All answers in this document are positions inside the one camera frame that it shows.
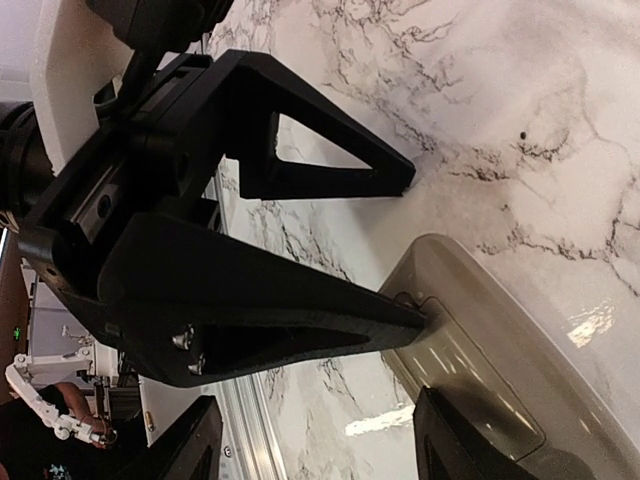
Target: white panel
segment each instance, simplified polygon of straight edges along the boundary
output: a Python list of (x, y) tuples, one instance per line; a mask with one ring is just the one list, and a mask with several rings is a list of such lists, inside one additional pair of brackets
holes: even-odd
[(98, 129), (93, 96), (126, 67), (131, 51), (84, 0), (47, 0), (30, 84), (54, 174)]

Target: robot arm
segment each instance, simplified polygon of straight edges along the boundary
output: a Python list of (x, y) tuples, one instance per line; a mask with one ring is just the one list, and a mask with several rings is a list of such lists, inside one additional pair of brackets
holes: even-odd
[(77, 352), (67, 355), (34, 358), (19, 354), (7, 367), (5, 376), (11, 388), (42, 419), (42, 423), (53, 428), (59, 439), (66, 440), (70, 437), (76, 437), (86, 443), (104, 443), (103, 436), (93, 433), (91, 425), (83, 423), (71, 415), (61, 415), (55, 405), (46, 402), (31, 385), (32, 378), (39, 373), (91, 370), (93, 364), (90, 347), (82, 347)]

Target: black object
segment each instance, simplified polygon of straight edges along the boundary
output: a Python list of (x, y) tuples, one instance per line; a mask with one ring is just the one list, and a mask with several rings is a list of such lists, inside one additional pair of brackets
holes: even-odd
[(110, 480), (218, 478), (222, 417), (215, 397), (200, 397), (149, 449)]
[(435, 389), (422, 388), (413, 428), (420, 480), (536, 480), (493, 447)]
[(0, 228), (18, 231), (53, 181), (31, 103), (0, 103)]
[(144, 52), (183, 53), (213, 30), (233, 0), (85, 0), (115, 36)]
[[(280, 160), (280, 113), (372, 168)], [(422, 331), (416, 309), (210, 230), (218, 205), (202, 194), (223, 155), (239, 161), (245, 198), (400, 195), (415, 171), (272, 57), (183, 55), (18, 222), (22, 253), (101, 343), (178, 386), (396, 348)]]

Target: person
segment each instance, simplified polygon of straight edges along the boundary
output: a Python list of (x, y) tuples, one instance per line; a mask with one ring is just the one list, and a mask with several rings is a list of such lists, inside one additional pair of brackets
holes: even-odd
[(146, 447), (142, 425), (119, 426), (116, 442), (109, 423), (92, 415), (75, 384), (57, 383), (38, 393), (60, 414), (82, 419), (96, 433), (106, 432), (107, 441), (91, 445), (75, 438), (60, 440), (22, 399), (13, 400), (0, 405), (0, 480), (108, 479)]

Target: white marble surface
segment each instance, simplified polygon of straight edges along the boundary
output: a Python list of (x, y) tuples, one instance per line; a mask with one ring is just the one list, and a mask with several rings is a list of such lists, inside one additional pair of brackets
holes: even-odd
[[(237, 0), (214, 55), (273, 53), (418, 174), (402, 199), (260, 204), (225, 165), (231, 233), (372, 289), (415, 237), (454, 237), (640, 445), (639, 32), (628, 0)], [(286, 122), (279, 145), (349, 163)], [(415, 478), (378, 355), (263, 378), (290, 478)]]

